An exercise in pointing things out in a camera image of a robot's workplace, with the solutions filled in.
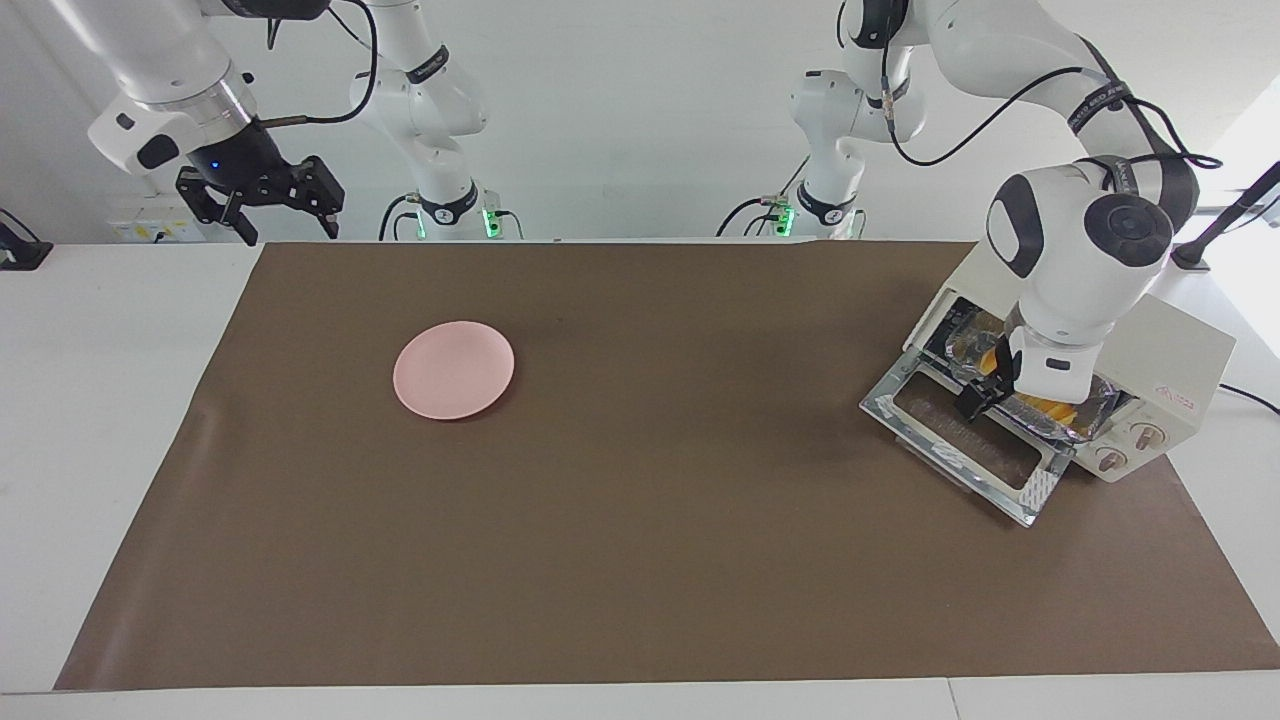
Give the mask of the yellow sliced bread loaf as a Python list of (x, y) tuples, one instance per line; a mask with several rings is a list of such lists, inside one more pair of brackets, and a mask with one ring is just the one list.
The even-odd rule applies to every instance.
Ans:
[[(995, 383), (989, 378), (989, 372), (995, 366), (995, 359), (993, 359), (992, 347), (987, 348), (984, 351), (984, 354), (980, 356), (979, 361), (975, 365), (975, 368), (977, 368), (975, 372), (978, 373), (978, 375), (973, 380), (970, 380), (968, 383), (969, 386), (988, 386), (988, 387), (995, 388)], [(1014, 393), (1000, 393), (998, 392), (998, 404), (995, 405), (993, 407), (1004, 404), (1009, 398), (1018, 398), (1020, 402), (1027, 404), (1029, 407), (1033, 407), (1036, 411), (1038, 411), (1038, 413), (1041, 413), (1041, 414), (1051, 418), (1053, 421), (1057, 421), (1057, 423), (1064, 424), (1064, 425), (1070, 424), (1071, 421), (1074, 421), (1075, 418), (1076, 418), (1076, 414), (1078, 414), (1078, 409), (1076, 409), (1075, 404), (1064, 402), (1064, 401), (1052, 400), (1052, 398), (1042, 398), (1039, 396), (1027, 395), (1027, 393), (1023, 393), (1023, 392), (1016, 391), (1016, 389), (1015, 389)]]

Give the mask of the small black stand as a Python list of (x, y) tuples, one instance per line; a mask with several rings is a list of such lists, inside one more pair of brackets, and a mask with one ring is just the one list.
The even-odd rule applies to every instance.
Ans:
[(54, 243), (41, 240), (19, 217), (0, 206), (0, 272), (32, 272)]

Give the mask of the aluminium foil tray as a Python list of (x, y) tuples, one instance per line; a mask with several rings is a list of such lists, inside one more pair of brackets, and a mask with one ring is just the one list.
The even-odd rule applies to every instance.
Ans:
[[(972, 309), (946, 334), (943, 355), (957, 382), (966, 384), (978, 375), (977, 363), (984, 351), (996, 343), (1002, 329), (1004, 322), (997, 316), (980, 309)], [(1110, 380), (1094, 377), (1089, 397), (1075, 404), (1078, 414), (1070, 424), (1053, 421), (1018, 398), (1009, 398), (998, 409), (1016, 424), (1043, 439), (1083, 445), (1098, 437), (1110, 418), (1130, 400), (1130, 395)]]

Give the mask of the white wall socket box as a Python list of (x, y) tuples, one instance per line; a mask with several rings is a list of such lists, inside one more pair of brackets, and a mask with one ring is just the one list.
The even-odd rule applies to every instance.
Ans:
[(106, 223), (127, 243), (206, 243), (210, 241), (186, 204), (175, 195), (116, 197)]

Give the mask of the pink round plate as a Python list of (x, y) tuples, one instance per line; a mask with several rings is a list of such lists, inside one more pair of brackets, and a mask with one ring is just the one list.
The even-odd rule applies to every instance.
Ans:
[(511, 342), (479, 322), (447, 322), (416, 334), (392, 370), (392, 387), (411, 413), (458, 421), (488, 410), (515, 378)]

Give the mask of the tall black stand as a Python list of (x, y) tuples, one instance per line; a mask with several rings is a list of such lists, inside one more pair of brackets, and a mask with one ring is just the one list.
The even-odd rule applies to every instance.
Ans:
[(1229, 231), (1240, 229), (1280, 208), (1280, 160), (1242, 191), (1238, 199), (1221, 209), (1216, 218), (1194, 240), (1178, 243), (1171, 261), (1184, 272), (1208, 272), (1204, 254), (1210, 245)]

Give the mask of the cream toaster oven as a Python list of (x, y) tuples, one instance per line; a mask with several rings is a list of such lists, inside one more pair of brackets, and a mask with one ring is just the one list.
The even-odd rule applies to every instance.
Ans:
[[(918, 348), (955, 379), (943, 352), (946, 334), (968, 310), (980, 309), (1004, 322), (1001, 336), (1024, 287), (1025, 281), (1015, 277), (993, 250), (987, 245), (975, 247), (943, 282), (904, 343), (902, 354)], [(1110, 418), (1098, 437), (1073, 445), (1076, 456), (1071, 465), (1115, 483), (1194, 437), (1235, 345), (1229, 333), (1152, 293), (1143, 295), (1107, 336), (1093, 368), (1094, 377), (1110, 380), (1132, 400)], [(959, 396), (968, 383), (957, 383)], [(1167, 442), (1156, 451), (1137, 451), (1130, 433), (1134, 423), (1161, 427)], [(1123, 451), (1126, 466), (1100, 475), (1094, 451), (1101, 447)]]

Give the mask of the glass oven door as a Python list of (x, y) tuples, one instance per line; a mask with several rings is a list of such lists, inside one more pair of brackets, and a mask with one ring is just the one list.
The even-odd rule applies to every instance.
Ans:
[(1075, 447), (1038, 436), (1004, 407), (965, 420), (955, 407), (959, 388), (933, 357), (909, 348), (860, 406), (928, 468), (1032, 527), (1068, 473)]

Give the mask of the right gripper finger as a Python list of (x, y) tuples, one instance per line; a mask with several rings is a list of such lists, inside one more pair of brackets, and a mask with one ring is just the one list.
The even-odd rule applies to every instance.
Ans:
[(182, 167), (175, 177), (175, 190), (202, 224), (232, 231), (246, 246), (259, 243), (259, 231), (243, 213), (243, 193), (232, 190), (223, 200), (215, 197), (220, 188), (211, 184), (195, 167)]
[(291, 208), (314, 217), (329, 240), (340, 234), (346, 191), (320, 156), (291, 165)]

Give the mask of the brown table mat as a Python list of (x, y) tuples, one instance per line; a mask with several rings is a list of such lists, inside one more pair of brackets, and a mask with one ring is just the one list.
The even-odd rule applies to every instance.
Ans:
[[(271, 243), (59, 691), (1280, 669), (1169, 462), (1020, 528), (860, 400), (964, 243)], [(499, 401), (392, 387), (447, 322)]]

